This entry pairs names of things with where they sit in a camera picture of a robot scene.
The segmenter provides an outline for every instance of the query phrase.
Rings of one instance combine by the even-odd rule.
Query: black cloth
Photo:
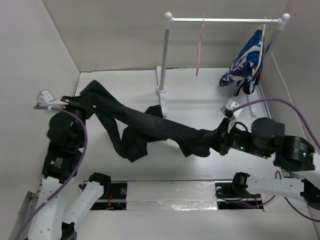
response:
[[[197,130],[164,119],[159,105],[150,106],[144,113],[126,107],[96,80],[92,81],[80,96],[65,98],[84,106],[96,106],[92,113],[96,114],[109,134],[114,150],[131,162],[148,155],[147,143],[159,140],[175,141],[185,157],[191,154],[207,157],[210,155],[210,147],[215,150],[219,148],[215,130]],[[86,116],[90,117],[92,113],[87,113]],[[122,138],[116,119],[128,125],[123,131]]]

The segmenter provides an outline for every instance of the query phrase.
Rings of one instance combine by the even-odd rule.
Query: blue patterned cloth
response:
[[[221,87],[233,83],[236,84],[235,91],[233,92],[234,96],[238,96],[241,89],[247,95],[252,94],[259,84],[263,68],[263,59],[261,59],[260,67],[254,76],[252,76],[252,69],[258,65],[261,37],[262,30],[255,31],[254,35],[236,56],[229,71],[220,79],[219,85]]]

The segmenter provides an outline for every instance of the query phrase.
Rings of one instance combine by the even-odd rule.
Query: white clothes rack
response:
[[[274,19],[241,19],[241,18],[175,18],[172,16],[171,12],[165,13],[165,31],[164,31],[164,43],[162,51],[162,62],[161,66],[156,67],[158,86],[156,88],[156,93],[159,95],[159,101],[161,105],[162,115],[164,118],[167,117],[167,104],[166,104],[166,87],[165,87],[165,77],[166,77],[166,67],[167,67],[167,52],[169,43],[169,32],[170,27],[173,23],[225,23],[225,24],[256,24],[256,25],[277,25],[276,32],[271,38],[268,44],[263,59],[266,59],[270,54],[275,42],[277,41],[281,31],[284,29],[287,21],[290,19],[289,13],[284,13],[281,18]],[[256,91],[252,94],[247,95],[247,100],[249,102],[258,99]],[[252,105],[250,108],[250,113],[255,116],[255,107]]]

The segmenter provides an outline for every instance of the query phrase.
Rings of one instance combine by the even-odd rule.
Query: rack pole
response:
[[[173,18],[174,23],[222,23],[222,24],[279,24],[281,20],[275,19],[245,19],[245,18]]]
[[[282,32],[282,30],[285,28],[285,25],[287,23],[287,21],[290,19],[290,14],[289,13],[284,13],[282,14],[281,18],[280,18],[280,22],[278,23],[278,25],[276,26],[276,32],[274,33],[273,37],[271,38],[271,41],[269,42],[265,52],[264,52],[264,55],[263,55],[263,60],[265,60],[272,48],[274,47],[280,33]]]
[[[162,51],[160,83],[159,83],[159,86],[156,88],[156,92],[158,94],[166,93],[165,76],[166,76],[166,67],[167,67],[169,32],[170,32],[170,26],[174,22],[174,18],[172,17],[171,12],[166,12],[164,16],[165,16],[166,23],[165,23],[164,44],[163,44],[163,51]]]

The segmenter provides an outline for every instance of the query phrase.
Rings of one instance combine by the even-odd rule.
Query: white wall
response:
[[[268,59],[261,84],[266,97],[292,101],[319,140],[320,2],[291,2],[288,9],[291,19],[273,49],[277,66],[272,57]],[[311,141],[293,110],[281,103],[269,103],[268,106],[272,117],[285,124],[287,134],[306,136]],[[312,210],[311,215],[320,219],[319,211]],[[316,228],[320,233],[319,223]]]
[[[75,91],[79,71],[41,0],[0,7],[0,239],[9,238],[27,191],[36,191],[51,117],[33,110],[39,90]]]
[[[165,12],[174,17],[279,18],[288,0],[43,0],[80,71],[155,69]],[[206,24],[201,66],[227,68],[258,27]],[[196,66],[199,24],[175,23],[168,67]]]

